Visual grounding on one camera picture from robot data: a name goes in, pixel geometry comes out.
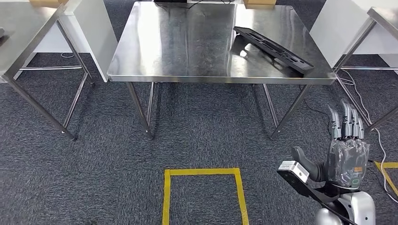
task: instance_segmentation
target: table top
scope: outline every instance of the table top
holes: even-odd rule
[[[63,7],[35,7],[29,2],[0,2],[0,76],[13,77],[48,30]]]
[[[398,8],[371,7],[367,14],[398,40]]]
[[[332,84],[336,75],[291,6],[135,2],[110,64],[111,81]],[[302,75],[253,45],[232,52],[248,27],[315,66]]]

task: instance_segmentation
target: white cable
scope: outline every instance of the white cable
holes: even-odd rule
[[[342,79],[342,78],[341,78],[341,80],[346,80],[346,81],[349,81],[349,82],[352,83],[352,84],[348,84],[348,83],[344,83],[344,84],[347,84],[347,85],[354,85],[355,92],[357,93],[358,97],[360,98],[360,102],[361,102],[362,108],[366,111],[366,117],[367,117],[367,119],[368,119],[370,122],[372,122],[372,121],[370,120],[369,111],[366,109],[365,105],[363,104],[362,96],[360,95],[360,93],[359,93],[358,90],[357,90],[357,85],[356,85],[356,83],[355,83],[355,81],[354,81],[354,78],[351,76],[351,74],[350,74],[348,71],[343,70],[343,69],[342,69],[342,71],[346,72],[346,73],[350,76],[350,78],[351,78],[352,80],[350,81],[350,80]],[[382,141],[380,140],[380,131],[379,131],[378,129],[376,129],[376,128],[375,128],[375,130],[377,131],[378,141],[379,141],[380,148],[382,149],[383,154],[384,154],[383,160],[382,160],[382,162],[380,163],[380,168],[381,168],[382,175],[383,175],[383,178],[384,178],[384,190],[386,191],[386,193],[388,194],[388,196],[389,196],[394,202],[398,203],[398,201],[397,201],[394,197],[392,197],[392,196],[389,194],[389,192],[387,191],[387,186],[386,186],[386,180],[387,180],[387,179],[386,179],[386,177],[385,177],[384,168],[383,168],[383,164],[384,164],[384,161],[385,161],[385,159],[386,159],[386,157],[387,157],[387,154],[386,154],[386,152],[385,152],[385,150],[384,150],[384,148],[383,148]]]

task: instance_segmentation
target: metal table edge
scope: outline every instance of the metal table edge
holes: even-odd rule
[[[166,83],[258,83],[258,84],[295,84],[295,85],[331,85],[337,79],[336,75],[329,78],[285,78],[285,77],[218,77],[206,76],[196,77],[192,79],[191,76],[130,76],[130,75],[109,75],[109,80],[112,82],[166,82]]]
[[[371,7],[367,14],[378,24],[385,28],[395,39],[398,40],[398,28],[391,24],[386,18],[375,11],[375,7]]]

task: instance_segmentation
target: black cable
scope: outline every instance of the black cable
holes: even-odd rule
[[[186,8],[188,10],[190,10],[192,7],[194,7],[196,4],[203,2],[204,0],[200,0],[198,2],[195,2],[193,5],[189,6],[189,7],[179,7],[179,8]]]
[[[350,220],[347,217],[344,217],[342,215],[340,215],[339,213],[337,213],[336,211],[334,211],[331,207],[329,207],[327,204],[321,202],[321,205],[326,208],[327,210],[329,210],[330,212],[332,212],[333,214],[335,214],[336,216],[338,216],[340,219],[344,220],[345,222],[352,224],[352,225],[358,225],[356,224],[354,221]]]
[[[321,113],[321,114],[324,114],[324,115],[326,115],[326,116],[328,117],[328,123],[327,123],[327,126],[328,126],[328,134],[329,134],[329,136],[331,136],[332,134],[331,134],[330,128],[329,128],[329,126],[330,126],[330,117],[329,117],[329,114],[324,113],[324,112],[319,111],[319,110],[316,110],[316,109],[313,109],[312,107],[310,107],[310,106],[307,104],[305,98],[303,99],[303,102],[304,102],[304,104],[306,104],[306,106],[307,106],[310,110],[315,111],[315,112],[318,112],[318,113]]]

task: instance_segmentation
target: gray carpet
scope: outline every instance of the gray carpet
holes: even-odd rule
[[[133,1],[106,0],[116,36],[121,36]],[[281,0],[293,5],[307,27],[322,8],[321,0]],[[160,224],[166,168],[241,169],[251,224],[313,224],[315,201],[298,195],[276,173],[301,146],[321,161],[329,146],[327,117],[301,105],[277,140],[260,85],[160,83],[155,88],[155,139],[148,141],[123,83],[103,83],[89,55],[84,61],[96,80],[85,86],[69,142],[16,94],[0,85],[1,207],[0,224]],[[58,54],[38,54],[31,66],[73,65]],[[384,66],[378,56],[355,56],[355,65]],[[372,120],[397,103],[398,76],[393,72],[352,72]],[[77,71],[26,72],[18,82],[60,121],[66,115],[82,74]],[[136,84],[142,99],[149,85]],[[298,86],[270,85],[280,117],[299,93]],[[326,112],[344,95],[335,83],[311,89],[307,103]],[[398,117],[380,128],[387,161],[398,161]],[[370,158],[383,154],[377,133]],[[383,192],[382,179],[369,165],[361,189],[376,204],[378,225],[398,224],[398,207]],[[397,172],[388,170],[392,179]],[[241,224],[236,185],[230,175],[181,176],[171,180],[171,224]]]

